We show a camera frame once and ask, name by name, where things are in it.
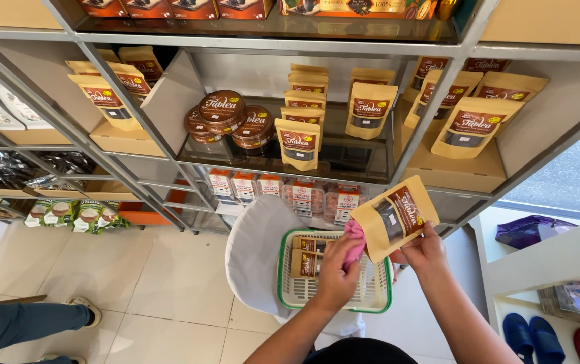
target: hand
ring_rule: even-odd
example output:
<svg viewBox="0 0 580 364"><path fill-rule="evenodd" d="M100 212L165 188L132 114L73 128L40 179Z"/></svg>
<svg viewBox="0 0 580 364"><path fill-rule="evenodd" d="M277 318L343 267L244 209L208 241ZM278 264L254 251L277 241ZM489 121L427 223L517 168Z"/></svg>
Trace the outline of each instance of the hand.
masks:
<svg viewBox="0 0 580 364"><path fill-rule="evenodd" d="M424 236L417 236L402 246L402 253L416 273L447 268L447 252L431 221L424 224Z"/></svg>
<svg viewBox="0 0 580 364"><path fill-rule="evenodd" d="M353 262L348 273L343 271L342 266L346 253L359 244L362 244L361 240L350 239L348 234L344 234L336 242L326 244L319 271L319 287L310 302L335 314L350 300L360 278L360 261Z"/></svg>

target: white basket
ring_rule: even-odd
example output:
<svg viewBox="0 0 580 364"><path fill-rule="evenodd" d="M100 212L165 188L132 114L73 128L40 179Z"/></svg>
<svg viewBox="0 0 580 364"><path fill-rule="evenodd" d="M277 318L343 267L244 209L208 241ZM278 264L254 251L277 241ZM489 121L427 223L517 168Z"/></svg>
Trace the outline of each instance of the white basket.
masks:
<svg viewBox="0 0 580 364"><path fill-rule="evenodd" d="M277 293L287 308L302 308L317 293L318 280L290 278L290 259L294 236L338 239L343 231L291 230L281 241L279 253ZM362 272L353 297L343 310L366 313L382 313L391 307L393 292L393 267L389 258L374 264L366 253L362 255Z"/></svg>

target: blue slipper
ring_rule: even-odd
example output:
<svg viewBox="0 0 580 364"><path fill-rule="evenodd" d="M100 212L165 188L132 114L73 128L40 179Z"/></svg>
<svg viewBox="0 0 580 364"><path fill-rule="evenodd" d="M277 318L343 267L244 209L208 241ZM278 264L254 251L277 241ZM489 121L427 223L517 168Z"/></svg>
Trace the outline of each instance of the blue slipper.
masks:
<svg viewBox="0 0 580 364"><path fill-rule="evenodd" d="M503 319L503 334L505 342L525 364L535 364L532 361L532 337L528 321L517 313L510 313Z"/></svg>
<svg viewBox="0 0 580 364"><path fill-rule="evenodd" d="M532 345L537 354L537 364L561 364L566 359L557 334L551 324L541 317L530 319Z"/></svg>

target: purple bag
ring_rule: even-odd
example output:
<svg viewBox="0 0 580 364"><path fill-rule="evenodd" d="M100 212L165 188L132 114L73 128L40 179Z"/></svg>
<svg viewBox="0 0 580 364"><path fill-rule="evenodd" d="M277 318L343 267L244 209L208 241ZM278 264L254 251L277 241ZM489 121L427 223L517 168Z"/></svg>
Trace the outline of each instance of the purple bag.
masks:
<svg viewBox="0 0 580 364"><path fill-rule="evenodd" d="M576 228L577 225L547 218L546 216L530 215L503 225L497 225L496 241L523 249L542 241L542 236L552 236ZM554 230L549 234L544 230Z"/></svg>

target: white tile floor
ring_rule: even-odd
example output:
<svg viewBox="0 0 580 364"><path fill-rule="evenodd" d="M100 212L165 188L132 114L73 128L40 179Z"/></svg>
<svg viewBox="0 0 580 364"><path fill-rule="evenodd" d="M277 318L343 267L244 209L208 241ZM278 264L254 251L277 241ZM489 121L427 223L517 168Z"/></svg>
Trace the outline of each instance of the white tile floor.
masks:
<svg viewBox="0 0 580 364"><path fill-rule="evenodd" d="M280 325L234 299L224 268L226 240L171 227L92 236L0 222L0 301L84 295L103 313L99 327L11 346L0 351L0 362L62 353L91 364L242 363ZM461 284L485 306L472 239L461 230L446 244ZM420 364L455 363L411 269L401 272L391 309L364 320L368 337L397 345Z"/></svg>

